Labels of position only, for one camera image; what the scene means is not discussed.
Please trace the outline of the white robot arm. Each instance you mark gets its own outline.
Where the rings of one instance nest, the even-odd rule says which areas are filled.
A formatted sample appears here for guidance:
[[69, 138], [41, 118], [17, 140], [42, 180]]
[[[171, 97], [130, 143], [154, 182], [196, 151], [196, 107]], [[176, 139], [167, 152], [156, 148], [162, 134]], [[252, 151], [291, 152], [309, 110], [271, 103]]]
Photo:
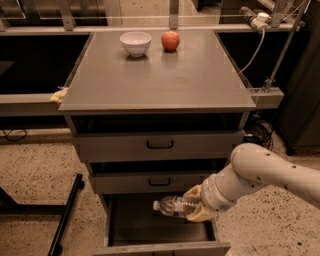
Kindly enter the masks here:
[[211, 220], [216, 213], [233, 207], [240, 197], [266, 185], [285, 189], [320, 208], [319, 170], [288, 162], [257, 144], [243, 143], [232, 151], [230, 163], [223, 170], [184, 194], [186, 200], [197, 202], [186, 218], [192, 222]]

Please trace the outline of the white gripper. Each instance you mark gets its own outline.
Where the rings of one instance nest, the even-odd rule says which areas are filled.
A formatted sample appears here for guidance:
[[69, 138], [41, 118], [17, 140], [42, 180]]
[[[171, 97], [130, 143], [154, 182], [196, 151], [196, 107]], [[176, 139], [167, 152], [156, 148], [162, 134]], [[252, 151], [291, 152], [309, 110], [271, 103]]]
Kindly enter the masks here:
[[235, 205], [234, 202], [228, 200], [219, 191], [216, 182], [215, 174], [206, 178], [202, 185], [195, 185], [184, 193], [183, 198], [187, 202], [200, 202], [195, 207], [194, 211], [186, 216], [191, 222], [204, 222], [212, 220], [216, 212], [226, 212]]

